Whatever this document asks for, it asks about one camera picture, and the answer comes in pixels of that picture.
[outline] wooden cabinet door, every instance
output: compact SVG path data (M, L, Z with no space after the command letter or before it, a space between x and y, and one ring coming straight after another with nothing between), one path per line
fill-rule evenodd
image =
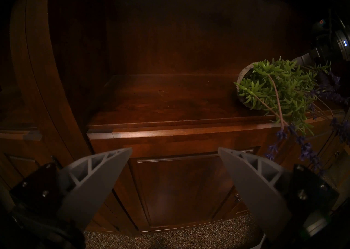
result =
M12 188L52 162L39 131L0 131L0 176Z
M114 188L140 232L222 220L239 198L217 153L131 158Z
M210 221L233 187L218 154L131 159L150 229Z

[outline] flower stem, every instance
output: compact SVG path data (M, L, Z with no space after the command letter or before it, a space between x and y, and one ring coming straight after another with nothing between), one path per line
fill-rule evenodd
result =
M327 104L326 103L324 103L321 99L319 99L319 98L317 98L323 105L325 105L329 110L330 110L330 112L331 112L331 114L332 114L332 117L334 118L334 115L333 115L333 112L332 112L332 110L327 106Z
M306 66L300 66L300 67L302 67L302 68L305 68L305 69L308 69L308 70L311 70L312 72L314 72L314 73L316 73L316 70L314 70L314 69L311 69L311 68L309 68L309 67L306 67Z
M257 99L257 100L259 100L260 102L261 102L261 104L263 104L270 112L272 112L274 115L276 115L278 118L280 118L279 117L279 115L273 110L273 109L271 109L268 105L266 105L265 103L264 103L264 101L262 101L260 98L258 98L255 94L253 94L253 96ZM289 126L288 125L288 123L286 122L286 121L284 121L283 119L281 119L281 122L284 122L284 124L286 125L286 126Z
M278 98L278 92L277 92L277 88L275 85L275 82L273 81L272 77L268 74L267 75L270 80L272 81L273 87L275 88L275 92L276 92L276 98L277 98L277 104L278 104L278 111L280 112L280 119L281 119L281 129L284 130L284 123L283 123L283 116L282 116L282 110L281 110L281 104L280 104L280 99Z
M328 120L328 116L323 112L323 110L321 110L317 105L315 105L314 103L312 103L319 111L317 111L317 113L321 112L323 114L323 116L325 116Z

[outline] shelf surface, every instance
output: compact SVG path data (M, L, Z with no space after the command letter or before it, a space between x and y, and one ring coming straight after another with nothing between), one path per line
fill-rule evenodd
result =
M100 95L89 129L269 122L264 111L238 101L234 74L113 76Z

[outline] artificial plant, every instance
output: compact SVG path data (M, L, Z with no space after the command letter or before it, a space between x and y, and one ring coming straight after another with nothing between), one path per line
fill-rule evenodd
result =
M241 82L235 84L239 87L239 96L245 97L245 104L251 109L264 110L276 116L276 122L281 123L281 130L277 132L277 142L269 147L267 158L274 159L278 151L278 143L287 138L285 127L296 142L301 145L300 159L310 160L314 170L322 170L317 154L312 150L310 143L305 143L305 134L312 133L312 125L305 123L306 113L311 112L313 118L329 119L326 114L314 104L319 100L329 110L323 99L332 99L336 102L348 104L349 98L342 98L335 91L339 88L340 78L335 76L330 65L304 67L295 62L278 61L272 59L253 64ZM341 124L333 116L331 122L341 141L350 142L349 125Z

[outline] wooden cabinet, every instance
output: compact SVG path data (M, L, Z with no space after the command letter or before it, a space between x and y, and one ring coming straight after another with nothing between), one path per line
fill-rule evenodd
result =
M278 0L17 0L0 38L1 182L51 156L66 166L132 147L89 230L136 236L246 214L217 150L263 156L279 127L233 82L252 62L300 55L309 25ZM342 145L328 121L307 122L328 167ZM289 138L276 162L291 169L299 155Z

